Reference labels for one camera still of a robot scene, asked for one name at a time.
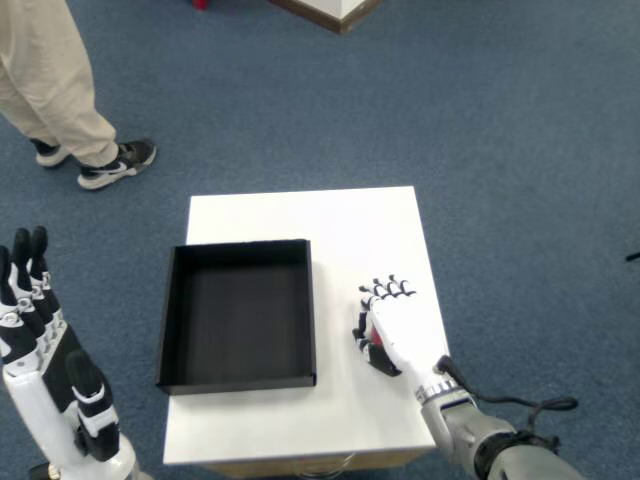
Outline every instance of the black tray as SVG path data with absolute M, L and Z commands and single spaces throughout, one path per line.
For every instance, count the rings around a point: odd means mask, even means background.
M 307 240 L 173 249 L 158 387 L 185 395 L 315 383 Z

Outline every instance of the wooden base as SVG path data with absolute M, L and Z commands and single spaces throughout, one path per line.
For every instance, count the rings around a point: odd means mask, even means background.
M 402 450 L 394 452 L 362 453 L 354 455 L 346 462 L 349 454 L 317 458 L 292 458 L 247 463 L 227 463 L 207 465 L 213 470 L 231 478 L 259 478 L 303 473 L 332 472 L 344 470 L 371 470 L 393 468 L 405 465 L 427 453 L 427 449 Z
M 369 12 L 377 7 L 382 0 L 365 0 L 357 6 L 349 15 L 340 19 L 313 8 L 298 0 L 269 0 L 271 3 L 289 10 L 296 15 L 306 18 L 321 27 L 332 32 L 343 34 L 350 32 L 353 27 L 362 20 Z

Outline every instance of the black sneaker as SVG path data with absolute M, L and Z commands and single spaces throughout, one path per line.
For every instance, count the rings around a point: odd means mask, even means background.
M 70 155 L 71 152 L 62 145 L 51 146 L 35 138 L 31 139 L 31 143 L 36 146 L 36 162 L 45 168 L 52 168 L 60 165 Z
M 118 181 L 122 177 L 132 177 L 145 170 L 156 157 L 156 146 L 151 140 L 121 143 L 118 156 L 104 167 L 81 167 L 78 183 L 87 190 L 97 190 Z

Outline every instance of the white robotic hand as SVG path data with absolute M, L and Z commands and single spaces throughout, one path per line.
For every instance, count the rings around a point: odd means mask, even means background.
M 48 464 L 32 480 L 135 480 L 133 447 L 120 433 L 109 384 L 62 316 L 44 260 L 47 233 L 16 233 L 0 247 L 2 376 Z
M 432 341 L 426 305 L 410 283 L 390 275 L 385 283 L 374 279 L 360 291 L 367 295 L 353 336 L 365 359 L 387 375 L 405 373 L 414 393 L 441 383 L 434 367 L 447 353 L 446 343 Z

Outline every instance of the white table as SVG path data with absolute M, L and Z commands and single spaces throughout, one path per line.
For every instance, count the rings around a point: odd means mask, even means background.
M 358 286 L 396 273 L 429 305 L 425 348 L 448 352 L 414 189 L 191 198 L 188 244 L 295 238 L 311 241 L 317 386 L 171 397 L 166 464 L 252 476 L 286 473 L 292 458 L 354 452 L 369 461 L 352 467 L 391 466 L 435 447 L 403 377 L 367 365 L 351 335 Z M 225 470 L 247 462 L 254 467 Z

